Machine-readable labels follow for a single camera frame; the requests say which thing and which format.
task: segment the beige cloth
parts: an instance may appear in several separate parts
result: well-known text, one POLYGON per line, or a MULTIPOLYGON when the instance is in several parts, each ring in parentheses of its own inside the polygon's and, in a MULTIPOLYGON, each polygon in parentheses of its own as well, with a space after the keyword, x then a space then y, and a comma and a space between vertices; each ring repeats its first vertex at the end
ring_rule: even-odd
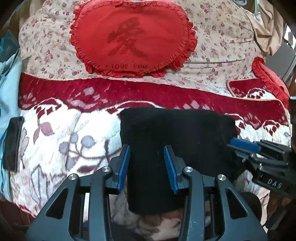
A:
POLYGON ((284 20, 267 0, 255 0, 255 13, 244 10, 248 16, 261 50, 274 55, 281 46, 284 20))

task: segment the red ruffle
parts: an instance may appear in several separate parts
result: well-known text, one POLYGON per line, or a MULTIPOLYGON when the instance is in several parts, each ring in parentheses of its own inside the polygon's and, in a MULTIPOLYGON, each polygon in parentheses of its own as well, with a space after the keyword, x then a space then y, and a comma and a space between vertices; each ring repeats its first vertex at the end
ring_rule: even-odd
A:
POLYGON ((252 71, 264 82, 265 86, 274 96, 283 103, 284 107, 289 109, 289 97, 286 95, 285 91, 278 86, 272 76, 261 67, 261 64, 265 65, 264 60, 260 57, 256 57, 252 63, 252 71))
POLYGON ((102 1, 96 4, 93 4, 92 9, 96 9, 99 7, 113 5, 113 6, 123 6, 127 8, 142 8, 146 6, 156 6, 156 7, 166 7, 177 13, 177 15, 181 18, 182 26, 184 30, 184 34, 182 36, 182 40, 179 44, 179 47, 163 62, 154 66, 154 68, 146 69, 141 72, 114 72, 112 70, 106 70, 102 66, 94 63, 92 60, 86 56, 81 47, 78 46, 79 37, 77 36, 79 32, 79 22, 86 15, 85 13, 81 14, 83 7, 86 4, 90 4, 93 0, 85 2, 80 2, 79 7, 74 9, 73 13, 75 17, 73 18, 74 23, 71 25, 71 44, 76 49, 76 56, 85 64, 85 69, 89 73, 97 73, 103 76, 111 76, 114 78, 121 77, 134 77, 134 78, 142 78, 145 75, 151 75, 153 77, 164 77, 165 68, 172 68, 175 71, 178 70, 179 67, 183 67, 183 63, 190 56, 190 52, 193 52, 197 45, 197 38, 195 37, 195 31, 192 30, 193 23, 189 21, 184 10, 171 2, 161 2, 161 1, 143 1, 143 2, 127 2, 127 1, 102 1))

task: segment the black cloth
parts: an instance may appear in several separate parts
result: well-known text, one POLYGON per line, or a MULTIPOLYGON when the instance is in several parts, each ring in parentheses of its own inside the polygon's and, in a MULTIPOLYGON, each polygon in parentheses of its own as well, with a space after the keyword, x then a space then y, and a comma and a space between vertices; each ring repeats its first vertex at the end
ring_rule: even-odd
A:
POLYGON ((125 226, 112 223, 113 239, 114 241, 145 241, 145 239, 125 226))
POLYGON ((170 189, 165 145, 201 174, 224 174, 233 181, 243 171, 226 146, 237 137, 231 117, 208 110, 137 107, 123 110, 120 118, 121 143, 131 147, 128 206, 134 213, 153 215, 183 207, 184 198, 170 189))

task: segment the floral fabric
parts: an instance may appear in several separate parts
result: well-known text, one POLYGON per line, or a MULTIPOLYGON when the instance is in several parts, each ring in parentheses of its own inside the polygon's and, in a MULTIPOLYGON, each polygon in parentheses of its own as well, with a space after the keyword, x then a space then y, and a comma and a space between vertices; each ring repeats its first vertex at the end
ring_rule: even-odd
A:
MULTIPOLYGON (((173 2, 181 5, 189 21, 193 22, 193 30, 198 39, 195 51, 178 72, 168 70, 162 78, 146 76, 141 79, 120 78, 120 80, 174 85, 231 96, 226 87, 226 80, 254 77, 251 64, 255 57, 262 57, 254 40, 252 26, 244 11, 230 0, 200 0, 198 3, 195 0, 174 0, 173 2)), ((74 46, 70 44, 69 32, 74 18, 73 10, 78 7, 78 3, 79 1, 74 0, 47 0, 42 8, 24 23, 19 34, 23 72, 57 81, 101 77, 89 74, 85 70, 84 64, 76 57, 74 46)), ((82 97, 100 100, 103 103, 108 101, 106 98, 100 99, 100 95, 95 94, 92 88, 86 88, 75 96, 75 98, 82 97)), ((36 109, 22 111, 25 119, 29 121, 25 122, 22 130, 19 149, 20 172, 12 174, 10 181, 14 190, 13 201, 22 210, 33 215, 38 214, 54 190, 66 178, 68 173, 62 170, 71 170, 78 161, 83 167, 84 160, 77 159, 77 156, 89 157, 93 170, 94 166, 97 167, 98 161, 92 160, 92 157, 103 158, 104 161, 100 163, 103 165, 107 159, 118 154, 118 150, 111 147, 120 146, 120 143, 115 141, 118 141, 119 130, 116 127, 119 123, 108 119, 109 112, 105 110, 81 115, 77 110, 91 108, 92 104, 86 104, 83 102, 84 99, 79 101, 75 98, 67 100, 75 108, 68 108, 65 103, 52 98, 37 103, 36 97, 31 92, 20 96, 20 101, 29 100, 36 109), (67 115, 61 118, 62 115, 58 113, 64 112, 67 115), (98 141, 93 143, 91 134, 94 126, 95 130, 108 141, 100 148, 87 148, 99 143, 98 141), (113 128, 112 133, 105 131, 111 128, 113 128), (77 136, 69 137, 69 133, 72 132, 77 133, 77 136), (75 155, 61 160, 59 156, 66 150, 75 152, 75 155), (44 153, 46 161, 39 158, 39 155, 44 153), (28 185, 30 193, 23 191, 28 185)), ((288 133, 288 136, 280 137, 283 138, 284 144, 290 138, 290 131, 288 129, 282 131, 288 133)), ((258 138, 258 135, 251 132, 252 129, 246 128, 244 136, 250 140, 253 137, 258 138)), ((254 185, 250 180, 250 174, 242 176, 237 187, 240 187, 240 190, 253 191, 262 200, 266 200, 268 191, 254 185)), ((165 240, 178 236, 182 214, 179 210, 155 217, 139 217, 129 212, 126 191, 116 199, 112 197, 110 203, 113 207, 113 221, 124 224, 147 238, 165 240)))
MULTIPOLYGON (((252 61, 262 55, 242 8, 229 0, 173 2, 181 5, 193 22, 198 39, 195 51, 178 72, 168 70, 164 78, 129 78, 129 81, 164 83, 229 95, 225 80, 254 77, 252 61)), ((78 3, 47 0, 24 23, 19 34, 23 72, 52 80, 100 77, 85 70, 69 43, 73 10, 78 3)))

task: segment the red cushion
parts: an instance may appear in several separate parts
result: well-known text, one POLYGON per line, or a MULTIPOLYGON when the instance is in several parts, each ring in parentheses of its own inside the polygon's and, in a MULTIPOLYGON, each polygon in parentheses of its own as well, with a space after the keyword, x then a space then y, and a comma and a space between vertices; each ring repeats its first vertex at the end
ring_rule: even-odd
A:
POLYGON ((197 39, 184 10, 161 1, 91 0, 74 10, 71 43, 89 73, 163 77, 183 67, 197 39))

